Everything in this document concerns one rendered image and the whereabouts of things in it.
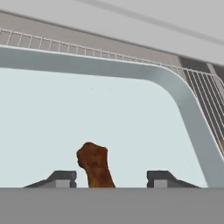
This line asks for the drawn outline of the pale grey baking tray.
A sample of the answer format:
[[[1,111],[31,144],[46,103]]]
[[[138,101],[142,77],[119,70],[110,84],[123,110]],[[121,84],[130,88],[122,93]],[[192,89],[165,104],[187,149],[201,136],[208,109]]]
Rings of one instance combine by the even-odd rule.
[[[76,170],[86,142],[108,149],[119,187],[144,186],[149,170],[224,187],[224,157],[193,91],[173,71],[0,46],[0,186]]]

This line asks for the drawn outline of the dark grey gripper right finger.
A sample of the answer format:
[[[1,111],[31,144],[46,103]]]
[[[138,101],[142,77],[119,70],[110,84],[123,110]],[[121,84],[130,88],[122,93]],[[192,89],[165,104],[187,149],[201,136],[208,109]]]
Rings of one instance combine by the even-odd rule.
[[[197,188],[183,180],[175,178],[169,171],[147,171],[148,188]]]

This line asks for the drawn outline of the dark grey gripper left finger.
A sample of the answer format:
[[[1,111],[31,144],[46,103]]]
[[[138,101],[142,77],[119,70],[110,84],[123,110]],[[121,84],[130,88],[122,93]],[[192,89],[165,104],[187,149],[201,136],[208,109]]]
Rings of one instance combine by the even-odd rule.
[[[26,188],[76,188],[76,171],[54,171],[48,178],[27,185]]]

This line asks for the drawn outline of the brown chicken drumstick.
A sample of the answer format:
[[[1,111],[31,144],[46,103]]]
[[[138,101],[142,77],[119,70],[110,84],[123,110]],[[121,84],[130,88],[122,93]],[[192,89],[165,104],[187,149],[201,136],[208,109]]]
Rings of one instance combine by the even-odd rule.
[[[86,142],[76,152],[80,168],[87,174],[89,188],[115,188],[108,166],[108,149]]]

